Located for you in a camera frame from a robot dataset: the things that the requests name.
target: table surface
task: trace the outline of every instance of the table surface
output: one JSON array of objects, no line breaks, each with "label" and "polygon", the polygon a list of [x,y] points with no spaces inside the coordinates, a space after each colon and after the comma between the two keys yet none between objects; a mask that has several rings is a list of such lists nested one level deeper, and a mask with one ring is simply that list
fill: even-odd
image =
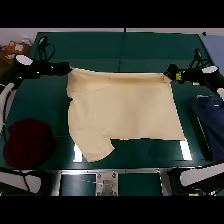
[{"label": "table surface", "polygon": [[[164,72],[169,64],[187,68],[199,48],[209,57],[198,35],[160,33],[38,33],[38,40],[46,35],[56,52],[52,62],[69,62],[70,66],[100,72]],[[38,169],[128,169],[151,167],[196,166],[210,159],[205,139],[191,110],[191,101],[197,95],[211,95],[205,87],[190,83],[172,84],[178,115],[188,141],[192,160],[183,155],[179,141],[152,139],[112,140],[115,150],[105,159],[88,163],[73,162],[74,142],[68,131],[69,98],[66,92],[67,76],[43,76],[25,80],[17,90],[7,127],[25,118],[45,122],[52,130],[57,149]],[[9,168],[3,159],[4,141],[0,139],[0,166]]]}]

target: metal plate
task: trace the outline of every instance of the metal plate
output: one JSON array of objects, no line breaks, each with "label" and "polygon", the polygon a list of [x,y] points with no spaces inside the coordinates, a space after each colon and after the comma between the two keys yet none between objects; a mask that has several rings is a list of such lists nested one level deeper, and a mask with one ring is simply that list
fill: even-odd
[{"label": "metal plate", "polygon": [[96,174],[96,196],[118,196],[118,173]]}]

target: yellow fabric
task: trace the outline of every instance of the yellow fabric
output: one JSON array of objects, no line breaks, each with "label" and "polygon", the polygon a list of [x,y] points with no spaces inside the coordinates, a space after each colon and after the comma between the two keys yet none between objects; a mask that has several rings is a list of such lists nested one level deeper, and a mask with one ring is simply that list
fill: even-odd
[{"label": "yellow fabric", "polygon": [[163,74],[73,68],[67,93],[69,132],[88,161],[109,155],[110,139],[185,139]]}]

